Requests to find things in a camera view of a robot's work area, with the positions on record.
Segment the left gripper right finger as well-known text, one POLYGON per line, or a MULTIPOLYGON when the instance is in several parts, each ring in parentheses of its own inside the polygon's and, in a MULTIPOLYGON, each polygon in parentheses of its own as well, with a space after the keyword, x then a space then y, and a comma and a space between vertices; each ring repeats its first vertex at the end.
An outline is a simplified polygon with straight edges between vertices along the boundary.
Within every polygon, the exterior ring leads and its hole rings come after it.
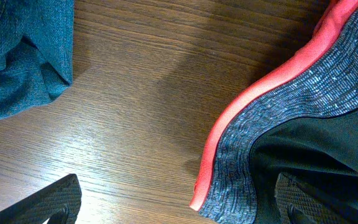
POLYGON ((293 175, 281 172, 275 185, 275 201, 283 224, 349 224, 301 188, 293 175))

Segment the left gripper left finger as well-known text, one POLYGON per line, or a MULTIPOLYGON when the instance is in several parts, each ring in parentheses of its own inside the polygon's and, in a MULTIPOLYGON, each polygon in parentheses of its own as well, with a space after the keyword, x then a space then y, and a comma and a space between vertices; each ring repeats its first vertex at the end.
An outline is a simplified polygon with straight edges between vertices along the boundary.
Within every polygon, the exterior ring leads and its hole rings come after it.
POLYGON ((68 174, 36 193, 0 211, 0 224, 75 224, 81 207, 76 174, 68 174))

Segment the black pants red waistband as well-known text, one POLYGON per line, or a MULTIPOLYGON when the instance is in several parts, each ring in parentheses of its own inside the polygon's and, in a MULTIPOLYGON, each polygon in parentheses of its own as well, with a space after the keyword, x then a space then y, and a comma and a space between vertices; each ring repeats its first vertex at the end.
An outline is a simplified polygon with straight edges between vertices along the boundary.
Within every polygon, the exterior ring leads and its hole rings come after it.
POLYGON ((190 206, 218 223, 281 223, 281 172, 358 223, 358 1, 331 1, 312 39, 225 109, 190 206))

